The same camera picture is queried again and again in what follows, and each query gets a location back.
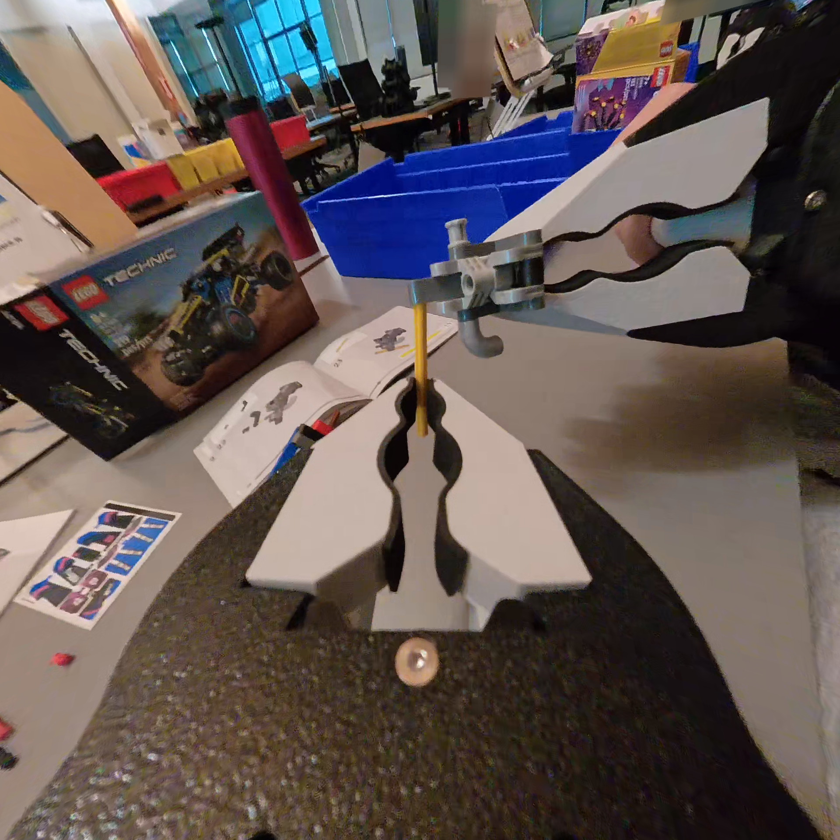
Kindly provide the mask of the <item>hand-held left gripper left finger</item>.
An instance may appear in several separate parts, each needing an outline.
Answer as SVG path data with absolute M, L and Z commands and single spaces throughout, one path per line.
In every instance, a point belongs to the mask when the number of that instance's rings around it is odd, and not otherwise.
M 416 405 L 414 378 L 399 381 L 311 448 L 246 572 L 250 586 L 342 613 L 398 591 L 406 540 L 395 481 Z

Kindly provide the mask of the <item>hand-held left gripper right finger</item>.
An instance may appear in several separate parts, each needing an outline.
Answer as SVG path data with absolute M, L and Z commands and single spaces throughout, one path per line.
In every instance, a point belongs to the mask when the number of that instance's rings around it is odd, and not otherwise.
M 481 631 L 502 602 L 592 582 L 525 444 L 441 381 L 428 386 L 437 502 L 435 561 L 448 595 Z

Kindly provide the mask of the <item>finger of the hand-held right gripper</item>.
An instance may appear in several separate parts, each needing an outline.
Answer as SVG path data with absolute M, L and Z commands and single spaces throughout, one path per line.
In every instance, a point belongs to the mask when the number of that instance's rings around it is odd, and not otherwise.
M 542 307 L 502 309 L 497 319 L 558 329 L 631 332 L 738 313 L 751 273 L 729 245 L 675 245 L 638 269 L 598 276 L 592 271 L 546 290 Z
M 751 246 L 771 240 L 771 194 L 753 169 L 767 151 L 771 99 L 635 143 L 616 142 L 512 220 L 485 244 L 538 235 L 544 244 L 582 243 L 630 216 L 689 217 L 746 203 L 752 184 Z

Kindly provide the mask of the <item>grey lego suspension assembly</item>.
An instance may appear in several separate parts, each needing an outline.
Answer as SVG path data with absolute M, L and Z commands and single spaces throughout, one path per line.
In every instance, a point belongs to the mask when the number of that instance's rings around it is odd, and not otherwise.
M 545 309 L 543 237 L 538 229 L 476 244 L 465 218 L 446 223 L 448 259 L 429 267 L 430 277 L 412 280 L 409 299 L 415 313 L 438 306 L 456 320 L 458 336 L 481 359 L 498 356 L 503 341 L 485 335 L 489 316 L 531 316 Z

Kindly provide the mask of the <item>yellow lego axle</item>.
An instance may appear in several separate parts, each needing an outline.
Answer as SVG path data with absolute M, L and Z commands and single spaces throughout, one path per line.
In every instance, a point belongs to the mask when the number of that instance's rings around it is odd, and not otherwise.
M 414 330 L 414 380 L 416 390 L 417 435 L 425 438 L 428 434 L 427 420 L 427 307 L 424 303 L 413 305 Z

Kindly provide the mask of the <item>purple lego box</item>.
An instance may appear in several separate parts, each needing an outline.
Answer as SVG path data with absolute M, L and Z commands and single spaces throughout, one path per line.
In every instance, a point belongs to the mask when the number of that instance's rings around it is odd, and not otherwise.
M 687 63 L 674 59 L 577 78 L 570 131 L 622 129 L 663 87 L 685 81 L 687 69 Z

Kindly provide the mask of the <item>lilac lego box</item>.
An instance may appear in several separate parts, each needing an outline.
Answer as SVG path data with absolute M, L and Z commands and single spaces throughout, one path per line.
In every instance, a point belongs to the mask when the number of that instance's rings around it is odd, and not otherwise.
M 664 5 L 664 1 L 646 2 L 626 6 L 587 20 L 574 42 L 576 75 L 578 77 L 591 75 L 595 59 L 602 46 L 602 36 L 598 35 L 599 32 L 608 28 L 622 28 L 660 21 Z

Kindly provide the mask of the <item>lego set box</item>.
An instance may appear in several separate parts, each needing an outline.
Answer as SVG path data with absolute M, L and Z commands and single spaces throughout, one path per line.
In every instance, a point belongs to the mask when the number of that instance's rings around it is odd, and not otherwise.
M 265 198 L 237 193 L 6 294 L 1 383 L 111 460 L 318 321 Z

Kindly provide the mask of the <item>person's right hand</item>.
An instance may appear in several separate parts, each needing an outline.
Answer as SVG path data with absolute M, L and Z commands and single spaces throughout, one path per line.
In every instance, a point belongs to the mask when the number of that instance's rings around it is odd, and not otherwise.
M 664 250 L 653 236 L 653 222 L 651 216 L 636 214 L 620 219 L 614 226 L 628 258 L 637 266 L 647 264 Z

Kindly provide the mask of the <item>blue storage bin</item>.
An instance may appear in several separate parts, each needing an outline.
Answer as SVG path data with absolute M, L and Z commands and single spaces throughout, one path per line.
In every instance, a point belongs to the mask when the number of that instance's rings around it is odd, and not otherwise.
M 573 113 L 531 119 L 490 141 L 490 184 L 561 182 L 618 139 L 616 129 L 573 131 Z

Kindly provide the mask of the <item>sticker sheet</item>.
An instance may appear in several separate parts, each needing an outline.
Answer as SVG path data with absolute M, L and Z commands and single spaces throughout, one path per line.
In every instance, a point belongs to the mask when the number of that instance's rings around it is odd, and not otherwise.
M 181 517 L 135 502 L 104 502 L 37 568 L 13 604 L 91 630 Z

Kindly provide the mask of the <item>blue bin with dividers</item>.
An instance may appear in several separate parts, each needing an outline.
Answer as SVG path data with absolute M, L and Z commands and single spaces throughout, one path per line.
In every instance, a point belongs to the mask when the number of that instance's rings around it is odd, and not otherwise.
M 469 241 L 483 243 L 573 171 L 567 152 L 479 161 L 457 151 L 383 161 L 304 201 L 342 276 L 428 277 L 448 256 L 447 222 L 466 219 Z

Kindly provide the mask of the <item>maroon bottle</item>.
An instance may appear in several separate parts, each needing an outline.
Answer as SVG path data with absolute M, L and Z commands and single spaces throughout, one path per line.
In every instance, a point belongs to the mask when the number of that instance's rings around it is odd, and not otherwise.
M 262 194 L 292 260 L 319 252 L 306 214 L 267 116 L 256 97 L 234 98 L 222 107 L 227 133 L 234 141 L 250 180 Z

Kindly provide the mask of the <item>white carton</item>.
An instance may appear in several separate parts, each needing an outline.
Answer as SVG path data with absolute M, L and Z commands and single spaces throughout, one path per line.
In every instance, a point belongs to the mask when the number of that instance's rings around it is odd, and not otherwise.
M 133 160 L 164 161 L 182 154 L 182 146 L 166 119 L 132 124 L 133 132 L 118 137 L 123 151 Z

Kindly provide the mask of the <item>tan poster backboard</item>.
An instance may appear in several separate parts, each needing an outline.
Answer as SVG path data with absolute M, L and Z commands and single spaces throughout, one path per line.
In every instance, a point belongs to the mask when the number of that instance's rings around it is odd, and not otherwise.
M 15 91 L 1 85 L 2 174 L 68 222 L 95 249 L 135 240 L 138 229 Z

